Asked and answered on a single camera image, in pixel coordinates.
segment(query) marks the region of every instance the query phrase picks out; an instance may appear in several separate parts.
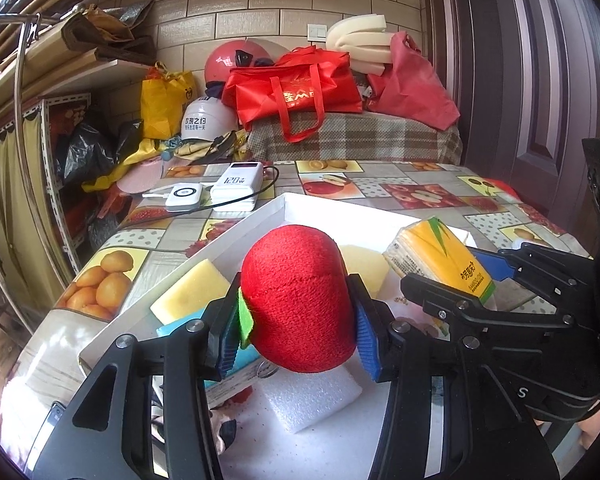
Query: helmet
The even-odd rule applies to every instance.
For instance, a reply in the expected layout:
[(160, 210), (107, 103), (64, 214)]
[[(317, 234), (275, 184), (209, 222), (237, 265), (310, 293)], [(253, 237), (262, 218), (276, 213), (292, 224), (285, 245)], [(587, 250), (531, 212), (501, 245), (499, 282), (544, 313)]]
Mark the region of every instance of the helmet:
[(253, 62), (261, 57), (268, 58), (269, 54), (254, 41), (234, 40), (223, 43), (206, 59), (205, 81), (225, 82), (232, 68), (253, 66)]
[(184, 112), (180, 135), (183, 140), (203, 139), (213, 142), (216, 137), (238, 129), (235, 110), (215, 97), (200, 97)]

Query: person's hand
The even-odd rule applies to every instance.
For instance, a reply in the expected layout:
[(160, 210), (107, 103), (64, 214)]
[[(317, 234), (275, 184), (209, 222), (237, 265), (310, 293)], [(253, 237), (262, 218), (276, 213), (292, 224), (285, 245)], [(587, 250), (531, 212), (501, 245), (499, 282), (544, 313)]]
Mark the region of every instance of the person's hand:
[(587, 420), (579, 422), (578, 426), (582, 430), (580, 445), (584, 449), (589, 449), (589, 446), (593, 444), (593, 441), (600, 434), (600, 411), (589, 417)]

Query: yellow curtain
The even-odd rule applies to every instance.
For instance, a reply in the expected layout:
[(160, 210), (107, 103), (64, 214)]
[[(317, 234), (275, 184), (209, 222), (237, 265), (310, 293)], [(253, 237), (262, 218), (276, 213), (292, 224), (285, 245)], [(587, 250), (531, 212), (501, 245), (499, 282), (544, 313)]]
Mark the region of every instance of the yellow curtain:
[[(46, 203), (42, 166), (40, 114), (24, 120), (26, 155), (36, 203), (61, 275), (72, 278), (71, 270), (57, 241)], [(42, 318), (62, 294), (64, 286), (56, 277), (36, 231), (18, 164), (15, 132), (0, 142), (0, 262), (10, 293), (23, 310)]]

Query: red plush toy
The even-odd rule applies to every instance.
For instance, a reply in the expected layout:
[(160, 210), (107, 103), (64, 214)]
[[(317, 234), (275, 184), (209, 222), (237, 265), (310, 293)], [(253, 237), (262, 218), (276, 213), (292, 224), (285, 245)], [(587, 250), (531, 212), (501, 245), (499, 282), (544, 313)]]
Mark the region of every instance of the red plush toy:
[(250, 341), (293, 372), (323, 372), (356, 349), (354, 312), (340, 250), (322, 231), (273, 229), (242, 264), (240, 288), (251, 317)]

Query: red cloth bag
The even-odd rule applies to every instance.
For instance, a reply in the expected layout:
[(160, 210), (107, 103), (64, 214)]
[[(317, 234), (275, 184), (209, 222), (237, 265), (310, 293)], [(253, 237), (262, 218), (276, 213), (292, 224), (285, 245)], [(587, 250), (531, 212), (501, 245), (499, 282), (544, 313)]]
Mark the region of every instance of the red cloth bag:
[(393, 64), (381, 76), (367, 76), (374, 91), (367, 101), (370, 111), (413, 119), (437, 130), (458, 120), (456, 104), (406, 32), (392, 37), (391, 59)]
[[(296, 48), (274, 66), (231, 70), (222, 102), (237, 111), (248, 130), (256, 119), (279, 115), (288, 142), (299, 142), (318, 131), (325, 112), (362, 111), (349, 54), (315, 46)], [(315, 110), (317, 122), (293, 134), (289, 111), (300, 110)]]

